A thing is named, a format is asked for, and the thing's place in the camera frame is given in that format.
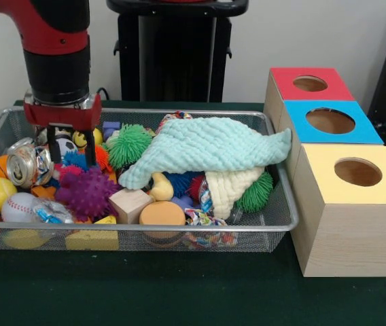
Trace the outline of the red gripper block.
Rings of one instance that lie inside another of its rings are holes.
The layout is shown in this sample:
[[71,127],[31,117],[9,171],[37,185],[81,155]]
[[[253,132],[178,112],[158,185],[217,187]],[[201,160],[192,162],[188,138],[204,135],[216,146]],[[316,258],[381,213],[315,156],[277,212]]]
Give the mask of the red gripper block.
[[55,127],[64,126],[74,130],[85,130],[87,145],[85,149],[88,167],[97,163],[93,130],[99,123],[102,112],[102,102],[99,94],[91,94],[84,101],[73,105],[42,105],[32,94],[24,96],[24,113],[29,123],[47,127],[47,140],[50,157],[53,163],[61,163],[60,147],[56,141]]

